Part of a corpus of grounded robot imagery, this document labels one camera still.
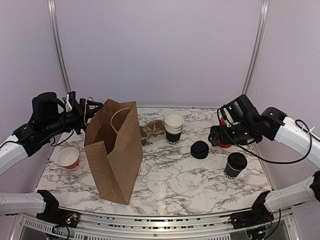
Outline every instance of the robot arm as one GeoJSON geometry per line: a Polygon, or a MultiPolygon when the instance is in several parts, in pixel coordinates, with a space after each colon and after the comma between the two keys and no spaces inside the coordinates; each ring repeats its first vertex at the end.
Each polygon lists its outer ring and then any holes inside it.
{"type": "MultiPolygon", "coordinates": [[[[80,99],[70,92],[64,103],[54,92],[45,92],[32,100],[33,113],[28,123],[16,129],[0,147],[0,176],[18,162],[32,156],[50,139],[61,133],[86,130],[85,123],[103,107],[100,102],[80,99]],[[59,113],[58,105],[63,108],[59,113]]],[[[59,202],[46,190],[32,193],[0,193],[0,215],[38,213],[37,218],[59,222],[68,211],[58,209],[59,202]]]]}
{"type": "MultiPolygon", "coordinates": [[[[309,152],[305,158],[320,168],[320,142],[317,136],[306,133],[284,112],[269,107],[259,114],[244,94],[221,107],[220,112],[220,125],[211,127],[208,138],[213,146],[242,147],[247,145],[248,141],[259,143],[265,137],[284,144],[303,156],[309,152]],[[229,126],[223,125],[222,120],[228,122],[229,126]]],[[[235,229],[261,224],[265,222],[265,218],[272,216],[272,212],[317,200],[320,201],[320,171],[292,186],[261,193],[252,210],[234,213],[231,223],[235,229]]]]}

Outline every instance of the stack of black lids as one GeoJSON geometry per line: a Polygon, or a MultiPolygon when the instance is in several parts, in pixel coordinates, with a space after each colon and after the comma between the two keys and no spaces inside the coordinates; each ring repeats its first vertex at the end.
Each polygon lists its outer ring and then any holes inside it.
{"type": "Polygon", "coordinates": [[[205,159],[209,154],[209,146],[204,141],[196,141],[191,146],[190,152],[196,159],[205,159]]]}

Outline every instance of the stacked cups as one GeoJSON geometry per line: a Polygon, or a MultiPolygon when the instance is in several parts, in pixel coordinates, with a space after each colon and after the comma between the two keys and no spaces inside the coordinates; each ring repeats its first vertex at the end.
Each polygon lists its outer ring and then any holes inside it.
{"type": "Polygon", "coordinates": [[[164,120],[166,141],[168,144],[175,145],[179,142],[185,120],[182,116],[172,114],[164,120]]]}

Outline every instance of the white marble surface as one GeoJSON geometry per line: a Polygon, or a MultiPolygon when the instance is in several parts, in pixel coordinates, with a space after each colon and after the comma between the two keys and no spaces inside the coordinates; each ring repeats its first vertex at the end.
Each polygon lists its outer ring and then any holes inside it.
{"type": "Polygon", "coordinates": [[[84,151],[84,135],[74,135],[57,146],[48,161],[37,189],[49,190],[60,206],[76,210],[146,216],[198,215],[249,208],[257,196],[270,190],[257,158],[245,154],[248,165],[236,179],[224,176],[227,157],[243,152],[234,146],[210,147],[205,159],[190,155],[191,145],[198,140],[208,142],[210,127],[217,125],[215,109],[139,108],[140,124],[179,114],[185,124],[180,143],[169,145],[165,135],[151,136],[143,144],[142,164],[129,205],[99,198],[84,151]],[[65,169],[56,163],[65,147],[80,151],[80,163],[65,169]]]}

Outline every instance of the white wall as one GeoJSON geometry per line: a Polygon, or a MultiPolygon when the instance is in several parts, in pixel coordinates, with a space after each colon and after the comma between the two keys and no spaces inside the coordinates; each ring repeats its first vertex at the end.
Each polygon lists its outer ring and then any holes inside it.
{"type": "Polygon", "coordinates": [[[220,106],[241,94],[260,0],[57,0],[79,97],[220,106]]]}
{"type": "MultiPolygon", "coordinates": [[[[43,92],[65,94],[58,68],[48,3],[43,0],[2,1],[0,7],[0,142],[27,123],[32,98],[43,92]]],[[[0,177],[0,192],[34,191],[51,147],[0,177]]],[[[0,217],[0,239],[8,239],[13,217],[0,217]]]]}
{"type": "MultiPolygon", "coordinates": [[[[302,119],[320,135],[320,1],[271,0],[267,25],[249,97],[262,112],[274,106],[302,119]]],[[[278,143],[258,144],[270,160],[300,156],[278,143]]],[[[276,187],[284,188],[311,176],[318,168],[308,160],[292,165],[268,165],[276,187]]],[[[293,209],[302,240],[319,240],[320,203],[293,209]]]]}

